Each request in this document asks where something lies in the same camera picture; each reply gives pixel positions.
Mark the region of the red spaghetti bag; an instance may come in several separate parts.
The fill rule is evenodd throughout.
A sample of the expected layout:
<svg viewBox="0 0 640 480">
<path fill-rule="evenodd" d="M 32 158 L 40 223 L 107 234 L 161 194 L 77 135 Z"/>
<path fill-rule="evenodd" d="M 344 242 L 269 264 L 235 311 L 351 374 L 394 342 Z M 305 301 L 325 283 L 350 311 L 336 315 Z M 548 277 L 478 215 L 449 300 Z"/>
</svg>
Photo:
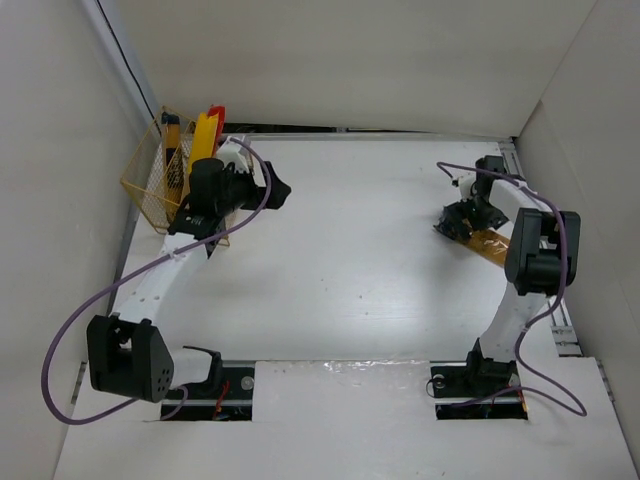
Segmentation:
<svg viewBox="0 0 640 480">
<path fill-rule="evenodd" d="M 226 108 L 222 105 L 212 105 L 206 114 L 206 143 L 207 157 L 214 157 L 218 140 L 222 134 L 226 117 Z"/>
</svg>

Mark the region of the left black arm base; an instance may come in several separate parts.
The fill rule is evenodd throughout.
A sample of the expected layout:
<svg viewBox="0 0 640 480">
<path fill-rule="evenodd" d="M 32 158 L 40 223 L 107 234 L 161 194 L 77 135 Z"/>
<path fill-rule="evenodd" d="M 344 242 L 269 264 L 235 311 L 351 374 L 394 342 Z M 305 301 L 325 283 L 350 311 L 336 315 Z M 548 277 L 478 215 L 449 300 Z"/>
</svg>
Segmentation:
<svg viewBox="0 0 640 480">
<path fill-rule="evenodd" d="M 223 360 L 212 352 L 210 378 L 186 385 L 187 397 L 171 391 L 161 404 L 161 421 L 250 422 L 255 387 L 254 361 Z"/>
</svg>

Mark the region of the blue patterned spaghetti bag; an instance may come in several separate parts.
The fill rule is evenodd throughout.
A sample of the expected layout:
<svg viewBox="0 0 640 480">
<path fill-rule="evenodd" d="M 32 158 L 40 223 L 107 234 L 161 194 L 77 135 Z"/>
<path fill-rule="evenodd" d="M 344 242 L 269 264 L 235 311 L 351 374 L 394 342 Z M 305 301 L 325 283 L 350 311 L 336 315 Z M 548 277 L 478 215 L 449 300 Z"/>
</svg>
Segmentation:
<svg viewBox="0 0 640 480">
<path fill-rule="evenodd" d="M 463 245 L 482 258 L 503 268 L 509 249 L 510 240 L 493 231 L 473 231 L 470 238 Z"/>
</svg>

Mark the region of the yellow spaghetti bag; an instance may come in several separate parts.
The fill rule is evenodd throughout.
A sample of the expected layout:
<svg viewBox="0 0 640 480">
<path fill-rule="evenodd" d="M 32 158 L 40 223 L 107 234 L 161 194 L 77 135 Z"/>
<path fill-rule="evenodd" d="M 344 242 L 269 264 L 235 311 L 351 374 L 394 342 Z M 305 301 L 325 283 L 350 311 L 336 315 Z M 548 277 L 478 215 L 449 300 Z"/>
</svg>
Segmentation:
<svg viewBox="0 0 640 480">
<path fill-rule="evenodd" d="M 190 155 L 186 167 L 185 185 L 183 188 L 182 199 L 185 199 L 186 196 L 190 193 L 190 176 L 195 163 L 199 160 L 208 158 L 207 154 L 205 153 L 206 114 L 207 113 L 201 113 L 196 122 Z"/>
</svg>

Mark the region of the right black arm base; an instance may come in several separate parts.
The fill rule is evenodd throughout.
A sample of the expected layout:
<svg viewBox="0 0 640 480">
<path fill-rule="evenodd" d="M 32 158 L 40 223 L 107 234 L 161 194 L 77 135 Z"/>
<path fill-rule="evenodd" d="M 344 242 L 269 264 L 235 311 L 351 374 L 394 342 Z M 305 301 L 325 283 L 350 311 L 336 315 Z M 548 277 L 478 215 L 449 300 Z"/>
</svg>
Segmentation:
<svg viewBox="0 0 640 480">
<path fill-rule="evenodd" d="M 528 419 L 519 392 L 490 397 L 519 382 L 514 361 L 495 362 L 472 350 L 464 362 L 433 363 L 430 373 L 426 391 L 436 400 L 437 420 Z"/>
</svg>

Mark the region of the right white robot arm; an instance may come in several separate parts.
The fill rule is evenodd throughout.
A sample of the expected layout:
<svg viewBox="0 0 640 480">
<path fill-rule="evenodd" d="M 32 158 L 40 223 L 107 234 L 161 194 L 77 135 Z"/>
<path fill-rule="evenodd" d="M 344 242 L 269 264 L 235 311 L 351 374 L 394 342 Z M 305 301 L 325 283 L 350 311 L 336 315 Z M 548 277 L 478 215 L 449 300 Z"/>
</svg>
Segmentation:
<svg viewBox="0 0 640 480">
<path fill-rule="evenodd" d="M 559 210 L 523 178 L 510 175 L 499 156 L 485 156 L 466 170 L 475 175 L 453 181 L 461 199 L 443 209 L 436 230 L 468 244 L 476 233 L 512 224 L 504 262 L 507 287 L 469 355 L 475 369 L 506 369 L 515 364 L 520 336 L 534 316 L 549 298 L 560 300 L 575 278 L 581 218 Z"/>
</svg>

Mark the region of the navy label spaghetti bag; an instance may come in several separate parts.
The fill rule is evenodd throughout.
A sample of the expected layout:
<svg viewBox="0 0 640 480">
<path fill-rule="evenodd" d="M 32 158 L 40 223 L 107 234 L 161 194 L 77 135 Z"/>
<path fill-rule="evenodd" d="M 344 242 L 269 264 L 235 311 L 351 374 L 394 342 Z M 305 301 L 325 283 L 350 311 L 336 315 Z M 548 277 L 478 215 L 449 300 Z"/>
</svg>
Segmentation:
<svg viewBox="0 0 640 480">
<path fill-rule="evenodd" d="M 182 199 L 184 187 L 183 157 L 181 148 L 181 126 L 178 115 L 163 112 L 161 124 L 164 128 L 164 189 L 167 221 L 171 223 Z"/>
</svg>

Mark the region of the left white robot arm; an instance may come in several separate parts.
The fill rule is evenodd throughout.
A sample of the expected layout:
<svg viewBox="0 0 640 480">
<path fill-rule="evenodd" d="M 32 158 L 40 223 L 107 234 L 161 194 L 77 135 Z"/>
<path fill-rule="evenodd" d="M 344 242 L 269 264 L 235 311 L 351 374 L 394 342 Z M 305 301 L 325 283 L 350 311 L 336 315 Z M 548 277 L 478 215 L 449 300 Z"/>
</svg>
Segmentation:
<svg viewBox="0 0 640 480">
<path fill-rule="evenodd" d="M 262 166 L 265 183 L 218 158 L 196 161 L 158 256 L 135 291 L 108 316 L 95 316 L 86 330 L 92 387 L 134 400 L 158 403 L 169 391 L 214 393 L 223 382 L 219 352 L 171 339 L 180 320 L 165 309 L 228 234 L 237 210 L 277 210 L 291 193 L 273 165 Z"/>
</svg>

